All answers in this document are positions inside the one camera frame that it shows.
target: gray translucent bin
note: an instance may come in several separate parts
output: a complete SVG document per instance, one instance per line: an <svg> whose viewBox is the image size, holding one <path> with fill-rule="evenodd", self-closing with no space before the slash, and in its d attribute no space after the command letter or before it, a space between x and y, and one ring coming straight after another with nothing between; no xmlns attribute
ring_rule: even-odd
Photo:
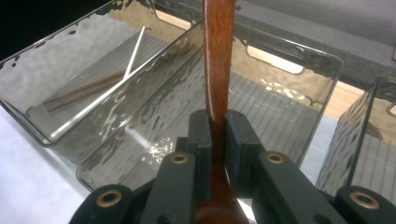
<svg viewBox="0 0 396 224"><path fill-rule="evenodd" d="M110 93L131 79L122 78L143 26L133 74L185 32L160 20L153 1L112 1L0 62L2 107L41 146L80 164L112 132L111 116L123 113L122 106L94 110L121 100ZM138 108L165 79L122 100Z"/></svg>
<svg viewBox="0 0 396 224"><path fill-rule="evenodd" d="M317 187L371 189L396 204L396 79L379 77L338 121Z"/></svg>
<svg viewBox="0 0 396 224"><path fill-rule="evenodd" d="M177 137L187 136L190 113L205 108L203 37L198 22L92 111L92 121L111 120L99 132L104 143L78 167L88 189L110 183L136 189L156 175ZM267 150L300 164L341 67L331 55L236 22L228 107L247 116ZM141 106L122 100L140 97L134 94L159 78L162 85L144 94Z"/></svg>

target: wooden handle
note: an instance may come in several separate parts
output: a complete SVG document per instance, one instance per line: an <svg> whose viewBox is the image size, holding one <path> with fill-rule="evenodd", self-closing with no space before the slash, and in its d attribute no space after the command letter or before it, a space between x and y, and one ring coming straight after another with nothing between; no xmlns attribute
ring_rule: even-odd
<svg viewBox="0 0 396 224"><path fill-rule="evenodd" d="M205 98L212 136L210 200L198 203L196 222L247 223L233 197L224 167L227 113L233 45L234 0L204 0Z"/></svg>
<svg viewBox="0 0 396 224"><path fill-rule="evenodd" d="M210 119L213 162L223 162L233 45L233 0L204 1L205 98Z"/></svg>

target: bin handle cutout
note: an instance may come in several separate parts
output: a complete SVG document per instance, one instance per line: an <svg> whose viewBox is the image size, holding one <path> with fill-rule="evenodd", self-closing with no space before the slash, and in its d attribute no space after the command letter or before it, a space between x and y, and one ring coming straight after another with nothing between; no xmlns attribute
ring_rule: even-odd
<svg viewBox="0 0 396 224"><path fill-rule="evenodd" d="M396 103L391 104L388 109L387 112L389 115L391 115L392 117L396 118Z"/></svg>
<svg viewBox="0 0 396 224"><path fill-rule="evenodd" d="M169 14L162 12L158 9L155 9L155 14L157 15L157 18L160 21L165 21L165 22L175 25L183 30L188 30L191 28L191 24L188 21L184 21L178 17L169 15Z"/></svg>
<svg viewBox="0 0 396 224"><path fill-rule="evenodd" d="M268 63L273 67L279 68L294 75L300 75L305 68L305 62L303 59L268 46L261 46L259 49L247 44L246 51L250 58Z"/></svg>

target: chopstick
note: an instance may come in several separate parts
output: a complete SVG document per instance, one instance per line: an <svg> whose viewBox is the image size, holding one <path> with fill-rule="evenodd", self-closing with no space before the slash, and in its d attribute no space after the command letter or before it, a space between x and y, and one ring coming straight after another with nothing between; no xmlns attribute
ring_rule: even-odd
<svg viewBox="0 0 396 224"><path fill-rule="evenodd" d="M95 87L95 86L100 85L100 84L102 84L104 82L108 82L109 80L111 80L113 78L120 79L120 77L123 77L124 72L125 71L119 71L119 72L117 72L117 73L115 73L115 74L113 74L111 76L100 78L100 79L98 79L98 80L96 80L96 81L94 81L92 83L89 83L89 84L83 85L81 87L78 87L78 88L76 88L76 89L74 89L72 91L69 91L67 93L64 93L64 94L62 94L60 96L49 98L48 100L44 101L43 104L47 105L47 104L53 103L55 101L62 100L63 98L71 96L71 95L73 95L75 93L78 93L80 91L85 91L85 90L87 90L89 88Z"/></svg>
<svg viewBox="0 0 396 224"><path fill-rule="evenodd" d="M64 107L65 105L70 105L70 104L72 104L72 103L74 103L74 102L76 102L78 100L81 100L81 99L83 99L83 98L85 98L87 96L90 96L90 95L92 95L92 94L94 94L94 93L96 93L98 91L101 91L101 90L103 90L103 89L105 89L105 88L107 88L109 86L112 86L112 85L114 85L117 82L120 82L122 80L128 79L131 76L131 69L133 69L134 58L136 57L137 50L139 49L140 42L142 40L142 36L143 36L143 33L145 32L145 29L146 29L146 27L143 26L143 28L142 28L142 30L140 32L140 35L139 35L139 37L137 39L136 45L134 46L134 51L132 53L131 59L130 59L130 61L128 63L128 66L127 66L126 70L120 71L118 73L115 73L115 74L113 74L113 75L111 75L109 77L103 77L103 78L98 79L98 80L96 80L96 81L94 81L92 83L89 83L87 85L81 86L81 87L79 87L79 88L77 88L75 90L72 90L72 91L64 93L64 94L62 94L60 96L53 97L53 98L50 98L50 99L44 101L44 103L43 103L44 105L52 104L52 103L54 103L56 101L59 101L59 100L62 100L64 98L66 98L66 97L70 97L70 96L72 96L74 94L78 94L81 91L86 91L86 90L88 90L90 88L100 86L103 83L106 83L106 82L110 81L109 83L106 83L105 86L102 86L102 87L100 87L98 89L95 89L93 91L89 91L87 93L84 93L84 94L82 94L82 95L80 95L78 97L75 97L72 100L69 100L69 101L67 101L65 103L62 103L60 105L56 105L53 108L48 109L48 111L52 112L52 111L54 111L56 109Z"/></svg>
<svg viewBox="0 0 396 224"><path fill-rule="evenodd" d="M48 100L46 102L46 104L54 103L56 101L59 101L59 100L62 100L64 98L66 98L66 97L72 96L72 95L74 95L76 93L84 92L84 91L87 91L88 89L92 89L93 87L99 86L99 88L97 88L97 89L93 89L92 91L85 92L85 93L83 93L83 94L81 94L81 95L79 95L79 96L77 96L77 97L75 97L75 98L73 98L71 100L68 100L68 101L66 101L64 103L61 103L60 105L56 105L56 106L48 109L48 111L52 112L54 110L57 110L59 108L62 108L64 106L66 106L66 105L70 105L70 104L72 104L72 103L74 103L76 101L82 100L83 98L85 98L87 96L90 96L90 95L92 95L92 94L94 94L96 92L102 91L102 90L104 90L104 89L106 89L108 87L113 86L114 84L116 84L116 83L118 83L118 82L120 82L122 80L123 73L124 73L124 71L120 71L120 72L115 73L115 74L113 74L113 75L111 75L109 77L105 77L105 78L102 78L101 80L97 80L97 81L95 81L93 83L90 83L90 84L87 84L85 86L82 86L82 87L78 88L77 90L70 91L70 92L68 92L66 94L63 94L62 96L59 96L59 97L56 97L54 99Z"/></svg>

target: screw hole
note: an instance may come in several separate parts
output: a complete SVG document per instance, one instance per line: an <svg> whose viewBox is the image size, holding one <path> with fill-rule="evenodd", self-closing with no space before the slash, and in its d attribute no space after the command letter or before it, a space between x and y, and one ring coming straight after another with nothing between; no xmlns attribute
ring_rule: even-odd
<svg viewBox="0 0 396 224"><path fill-rule="evenodd" d="M283 157L276 155L276 154L268 155L267 160L272 163L282 163L283 161L285 161L285 159L283 159Z"/></svg>
<svg viewBox="0 0 396 224"><path fill-rule="evenodd" d="M355 191L350 193L349 197L352 199L353 202L367 209L379 208L379 202L366 193Z"/></svg>
<svg viewBox="0 0 396 224"><path fill-rule="evenodd" d="M122 194L117 189L111 189L99 195L96 203L100 207L110 207L120 202Z"/></svg>
<svg viewBox="0 0 396 224"><path fill-rule="evenodd" d="M180 155L180 154L175 155L175 156L172 158L172 162L173 162L173 163L177 163L177 164L184 163L184 162L186 162L187 160L188 160L188 158L187 158L186 156Z"/></svg>

